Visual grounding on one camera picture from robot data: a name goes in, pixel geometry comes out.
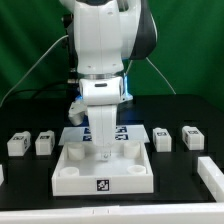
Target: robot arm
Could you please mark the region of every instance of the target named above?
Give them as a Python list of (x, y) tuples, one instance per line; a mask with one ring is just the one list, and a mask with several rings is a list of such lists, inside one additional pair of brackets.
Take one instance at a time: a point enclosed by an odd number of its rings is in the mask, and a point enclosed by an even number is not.
[(125, 0), (128, 10), (124, 12), (119, 12), (117, 0), (60, 2), (74, 14), (73, 46), (92, 141), (108, 156), (115, 140), (117, 105), (122, 102), (124, 89), (120, 76), (124, 69), (122, 59), (143, 59), (154, 49), (153, 19), (147, 0)]

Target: white block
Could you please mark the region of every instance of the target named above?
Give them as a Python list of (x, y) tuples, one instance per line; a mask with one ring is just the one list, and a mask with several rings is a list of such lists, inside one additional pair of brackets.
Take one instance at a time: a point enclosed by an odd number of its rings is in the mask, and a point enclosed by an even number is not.
[(198, 174), (217, 202), (224, 202), (224, 175), (210, 157), (198, 158)]
[(7, 143), (9, 156), (23, 156), (30, 147), (30, 138), (28, 131), (16, 133)]
[(157, 152), (171, 152), (172, 139), (166, 129), (153, 129), (153, 143)]
[(4, 181), (4, 175), (3, 175), (2, 165), (0, 165), (0, 186), (2, 185), (3, 181)]
[(55, 136), (53, 131), (41, 132), (36, 142), (37, 155), (51, 155), (55, 145)]
[(187, 145), (189, 150), (204, 149), (204, 135), (196, 127), (183, 127), (182, 140)]

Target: small white block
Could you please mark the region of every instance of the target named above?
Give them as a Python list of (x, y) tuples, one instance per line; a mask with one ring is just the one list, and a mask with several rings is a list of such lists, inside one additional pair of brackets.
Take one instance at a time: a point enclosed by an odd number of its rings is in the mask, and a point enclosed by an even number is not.
[(196, 127), (183, 127), (182, 140), (187, 145), (189, 150), (204, 149), (204, 135)]
[(4, 175), (3, 175), (2, 165), (0, 165), (0, 186), (2, 185), (3, 181), (4, 181)]
[(41, 132), (35, 142), (37, 155), (51, 155), (55, 145), (53, 131)]
[(172, 139), (166, 129), (153, 129), (153, 143), (157, 152), (171, 152)]
[(23, 156), (30, 147), (31, 135), (28, 131), (16, 133), (8, 142), (9, 156)]

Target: black table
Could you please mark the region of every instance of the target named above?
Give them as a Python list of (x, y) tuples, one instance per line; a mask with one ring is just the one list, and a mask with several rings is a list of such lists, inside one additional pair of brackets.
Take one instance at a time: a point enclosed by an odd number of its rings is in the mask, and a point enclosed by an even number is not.
[[(51, 177), (60, 156), (57, 146), (67, 119), (63, 99), (15, 100), (0, 109), (0, 164), (5, 181), (0, 187), (0, 210), (56, 209), (111, 205), (150, 205), (214, 202), (197, 174), (197, 158), (210, 156), (224, 168), (224, 114), (193, 95), (138, 96), (122, 107), (118, 124), (144, 124), (151, 142), (146, 144), (154, 173), (153, 194), (123, 194), (53, 197)], [(205, 136), (205, 149), (189, 151), (182, 142), (182, 127), (196, 126)], [(172, 152), (156, 152), (152, 129), (166, 128), (172, 137)], [(51, 156), (36, 156), (35, 140), (42, 131), (56, 134)], [(24, 157), (8, 157), (7, 141), (29, 131), (32, 146)]]

